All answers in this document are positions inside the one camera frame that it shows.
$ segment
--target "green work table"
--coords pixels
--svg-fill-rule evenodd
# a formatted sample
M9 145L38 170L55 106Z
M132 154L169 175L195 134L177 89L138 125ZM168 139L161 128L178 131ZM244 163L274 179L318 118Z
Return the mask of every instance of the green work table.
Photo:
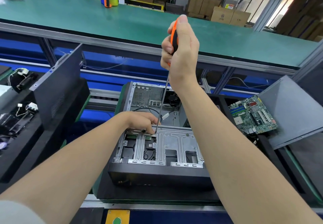
M127 5L109 9L100 0L0 0L0 31L153 55L160 55L160 44L176 18L174 14ZM267 71L266 67L293 70L318 45L196 18L189 18L189 23L200 41L199 62L240 68L246 65L258 71Z

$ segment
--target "white sleeve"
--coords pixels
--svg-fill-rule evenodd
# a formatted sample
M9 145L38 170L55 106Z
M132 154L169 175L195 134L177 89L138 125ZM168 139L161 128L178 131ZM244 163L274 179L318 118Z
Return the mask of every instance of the white sleeve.
M3 224L46 224L28 207L6 200L0 200L0 223Z

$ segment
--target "green button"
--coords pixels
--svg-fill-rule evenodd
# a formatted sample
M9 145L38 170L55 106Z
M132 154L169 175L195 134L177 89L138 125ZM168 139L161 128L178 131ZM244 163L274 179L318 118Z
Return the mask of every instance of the green button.
M120 217L117 217L113 220L112 224L121 224L121 219Z

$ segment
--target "screwdriver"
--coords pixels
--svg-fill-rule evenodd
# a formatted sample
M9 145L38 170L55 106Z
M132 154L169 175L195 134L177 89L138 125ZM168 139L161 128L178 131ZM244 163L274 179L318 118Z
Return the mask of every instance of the screwdriver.
M173 29L172 29L172 34L171 34L171 44L172 44L172 46L174 48L172 55L174 54L175 51L177 51L177 48L178 48L178 36L177 36L177 31L176 31L177 20L178 20L178 18L176 19L176 21L174 23L174 26L173 26ZM168 71L166 85L165 85L165 89L164 89L164 92L163 92L163 99L161 100L161 103L160 103L160 111L159 111L159 114L158 114L158 122L157 122L157 125L156 125L155 134L157 133L159 119L160 119L160 115L161 115L162 109L163 109L163 104L164 104L165 95L166 95L166 91L167 91L167 85L168 85L168 81L169 81L169 73L170 73L170 71Z

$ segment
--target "hand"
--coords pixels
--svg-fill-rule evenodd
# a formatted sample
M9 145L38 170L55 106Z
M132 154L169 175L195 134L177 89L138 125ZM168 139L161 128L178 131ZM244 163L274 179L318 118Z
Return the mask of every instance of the hand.
M174 23L172 22L168 28L168 34L172 33ZM171 37L166 37L161 44L163 50L161 51L160 65L170 70L171 87L175 92L178 92L189 83L197 83L195 70L200 43L185 15L180 15L178 18L176 30L178 49L172 56Z
M120 115L126 117L127 128L146 130L149 134L155 134L151 125L157 124L158 119L152 113L127 111L121 112Z

